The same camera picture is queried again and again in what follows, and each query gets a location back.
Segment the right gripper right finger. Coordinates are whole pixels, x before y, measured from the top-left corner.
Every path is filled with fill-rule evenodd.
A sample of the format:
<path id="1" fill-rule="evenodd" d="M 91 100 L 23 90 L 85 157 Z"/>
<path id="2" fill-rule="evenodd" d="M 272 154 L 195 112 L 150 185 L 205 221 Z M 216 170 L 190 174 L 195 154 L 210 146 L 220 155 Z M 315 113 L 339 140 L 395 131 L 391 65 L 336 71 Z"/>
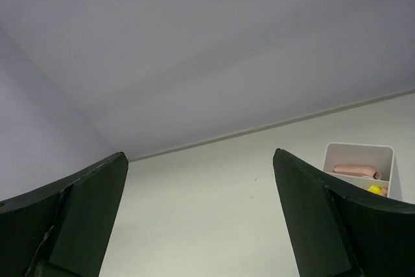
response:
<path id="1" fill-rule="evenodd" d="M 283 149 L 276 186 L 300 276 L 413 276 L 414 205 L 375 195 Z"/>

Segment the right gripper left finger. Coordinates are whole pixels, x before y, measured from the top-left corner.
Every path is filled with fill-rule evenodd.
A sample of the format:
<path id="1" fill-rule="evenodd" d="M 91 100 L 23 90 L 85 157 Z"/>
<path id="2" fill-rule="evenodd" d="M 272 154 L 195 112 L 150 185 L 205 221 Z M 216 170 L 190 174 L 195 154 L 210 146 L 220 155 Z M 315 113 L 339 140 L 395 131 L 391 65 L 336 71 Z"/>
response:
<path id="1" fill-rule="evenodd" d="M 98 276 L 127 172 L 117 152 L 1 201 L 1 275 Z"/>

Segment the yellow white marker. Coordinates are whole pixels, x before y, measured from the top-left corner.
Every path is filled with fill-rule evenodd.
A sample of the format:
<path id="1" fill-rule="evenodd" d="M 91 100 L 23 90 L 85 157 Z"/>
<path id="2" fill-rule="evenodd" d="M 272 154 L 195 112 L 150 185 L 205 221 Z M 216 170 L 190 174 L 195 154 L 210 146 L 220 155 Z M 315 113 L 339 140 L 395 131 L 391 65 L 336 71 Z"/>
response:
<path id="1" fill-rule="evenodd" d="M 383 194 L 383 189 L 379 186 L 376 185 L 372 185 L 368 188 L 368 191 L 371 193 L 375 193 L 377 195 L 382 195 Z"/>

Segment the pink eraser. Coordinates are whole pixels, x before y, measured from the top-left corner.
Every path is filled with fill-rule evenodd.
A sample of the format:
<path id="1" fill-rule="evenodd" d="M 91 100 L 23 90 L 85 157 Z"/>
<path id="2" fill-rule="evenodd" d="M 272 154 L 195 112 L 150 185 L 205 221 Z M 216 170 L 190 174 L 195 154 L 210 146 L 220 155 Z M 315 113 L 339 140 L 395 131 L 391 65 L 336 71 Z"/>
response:
<path id="1" fill-rule="evenodd" d="M 382 179 L 382 174 L 375 167 L 370 165 L 340 164 L 333 168 L 333 172 L 341 175 L 356 176 L 373 180 Z"/>

